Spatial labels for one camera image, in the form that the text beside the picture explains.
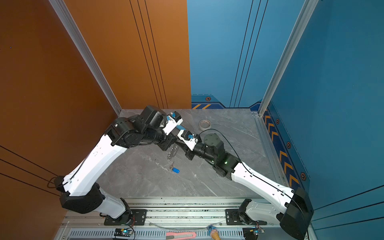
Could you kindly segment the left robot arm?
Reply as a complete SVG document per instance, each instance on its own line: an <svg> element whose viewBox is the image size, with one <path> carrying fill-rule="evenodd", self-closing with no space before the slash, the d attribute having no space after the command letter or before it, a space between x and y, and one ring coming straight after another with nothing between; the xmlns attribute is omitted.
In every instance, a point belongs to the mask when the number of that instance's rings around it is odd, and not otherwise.
<svg viewBox="0 0 384 240"><path fill-rule="evenodd" d="M154 106L147 106L139 115L114 120L72 172L54 179L62 208L79 214L98 212L117 224L133 224L134 214L127 202L105 192L97 180L130 148L154 144L166 151L176 142L172 131L182 121L179 113L166 114Z"/></svg>

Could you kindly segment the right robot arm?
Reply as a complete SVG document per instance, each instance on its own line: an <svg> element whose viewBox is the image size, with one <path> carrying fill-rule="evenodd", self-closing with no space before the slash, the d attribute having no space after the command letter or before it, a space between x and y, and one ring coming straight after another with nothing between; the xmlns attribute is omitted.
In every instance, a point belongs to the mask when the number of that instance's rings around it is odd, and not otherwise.
<svg viewBox="0 0 384 240"><path fill-rule="evenodd" d="M303 188L294 190L254 171L237 154L226 151L217 134L208 134L201 139L199 135L185 131L178 138L178 144L189 160L198 156L209 163L219 176L254 191L274 206L271 214L288 235L297 240L306 237L314 209Z"/></svg>

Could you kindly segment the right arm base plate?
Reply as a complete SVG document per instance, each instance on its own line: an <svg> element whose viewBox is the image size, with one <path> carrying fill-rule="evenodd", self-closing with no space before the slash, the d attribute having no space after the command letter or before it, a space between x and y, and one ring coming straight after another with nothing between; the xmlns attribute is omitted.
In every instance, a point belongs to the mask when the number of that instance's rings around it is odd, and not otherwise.
<svg viewBox="0 0 384 240"><path fill-rule="evenodd" d="M267 222L265 221L254 221L245 212L241 212L238 209L226 209L226 223L228 226L234 225L261 225L266 226Z"/></svg>

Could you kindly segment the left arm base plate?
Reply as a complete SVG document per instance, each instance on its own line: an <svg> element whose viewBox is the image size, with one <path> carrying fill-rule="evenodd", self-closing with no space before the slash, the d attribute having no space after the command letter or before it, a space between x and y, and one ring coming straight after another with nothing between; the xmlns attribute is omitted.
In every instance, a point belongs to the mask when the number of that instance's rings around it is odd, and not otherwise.
<svg viewBox="0 0 384 240"><path fill-rule="evenodd" d="M121 217L113 219L110 216L105 217L105 226L144 226L147 218L146 209L131 210L130 213L124 213Z"/></svg>

